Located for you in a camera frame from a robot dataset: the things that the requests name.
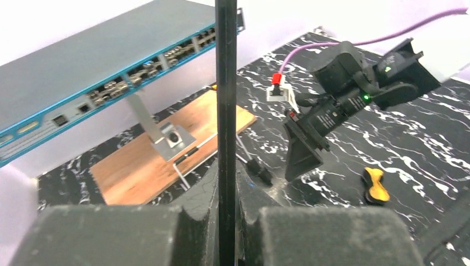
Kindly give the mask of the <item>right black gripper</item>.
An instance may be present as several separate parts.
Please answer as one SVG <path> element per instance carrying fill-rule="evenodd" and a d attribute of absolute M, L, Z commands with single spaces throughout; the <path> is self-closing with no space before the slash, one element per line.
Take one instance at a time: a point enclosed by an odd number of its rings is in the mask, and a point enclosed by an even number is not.
<path fill-rule="evenodd" d="M 288 182 L 323 165 L 316 149 L 328 151 L 326 135 L 367 107 L 371 96 L 352 88 L 338 94 L 301 93 L 295 96 L 295 102 L 310 109 L 307 112 L 289 110 L 284 120 L 289 139 L 284 176 Z"/>

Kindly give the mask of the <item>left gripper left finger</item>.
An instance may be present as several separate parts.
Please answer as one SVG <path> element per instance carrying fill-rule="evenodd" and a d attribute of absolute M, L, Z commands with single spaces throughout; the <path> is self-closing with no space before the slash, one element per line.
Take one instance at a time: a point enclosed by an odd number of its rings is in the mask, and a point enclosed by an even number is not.
<path fill-rule="evenodd" d="M 11 265 L 214 265 L 217 172 L 169 204 L 49 207 Z"/>

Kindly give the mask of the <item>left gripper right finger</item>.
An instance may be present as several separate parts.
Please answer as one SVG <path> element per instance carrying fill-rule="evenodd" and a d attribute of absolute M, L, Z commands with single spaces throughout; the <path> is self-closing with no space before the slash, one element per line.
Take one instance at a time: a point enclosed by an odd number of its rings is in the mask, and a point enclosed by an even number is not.
<path fill-rule="evenodd" d="M 378 207 L 285 207 L 236 164 L 246 265 L 422 265 L 402 220 Z"/>

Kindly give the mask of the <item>yellow black whiteboard eraser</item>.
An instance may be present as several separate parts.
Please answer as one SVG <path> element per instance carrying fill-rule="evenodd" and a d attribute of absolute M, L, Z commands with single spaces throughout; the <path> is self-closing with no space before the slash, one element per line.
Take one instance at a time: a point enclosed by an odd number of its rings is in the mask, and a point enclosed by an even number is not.
<path fill-rule="evenodd" d="M 365 167 L 362 180 L 365 185 L 364 196 L 369 204 L 383 206 L 390 200 L 388 191 L 382 184 L 384 171 L 378 168 Z"/>

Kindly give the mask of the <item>white whiteboard black frame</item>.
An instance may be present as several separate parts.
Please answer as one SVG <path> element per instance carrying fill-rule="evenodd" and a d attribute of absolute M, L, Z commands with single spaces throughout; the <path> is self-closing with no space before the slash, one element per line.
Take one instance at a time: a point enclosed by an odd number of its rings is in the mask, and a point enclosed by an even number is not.
<path fill-rule="evenodd" d="M 218 241 L 220 265 L 236 263 L 237 1 L 216 4 Z"/>

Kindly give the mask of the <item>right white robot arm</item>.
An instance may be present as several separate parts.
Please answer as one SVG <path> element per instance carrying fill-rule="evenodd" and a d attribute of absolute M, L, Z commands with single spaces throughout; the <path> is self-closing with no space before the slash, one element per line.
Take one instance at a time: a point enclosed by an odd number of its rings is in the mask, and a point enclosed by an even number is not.
<path fill-rule="evenodd" d="M 441 86 L 420 63 L 411 39 L 371 65 L 352 43 L 344 41 L 319 54 L 311 75 L 324 92 L 302 93 L 294 101 L 305 111 L 289 110 L 284 120 L 288 135 L 285 179 L 293 181 L 323 164 L 321 150 L 329 150 L 327 134 L 370 104 L 379 109 L 413 101 Z"/>

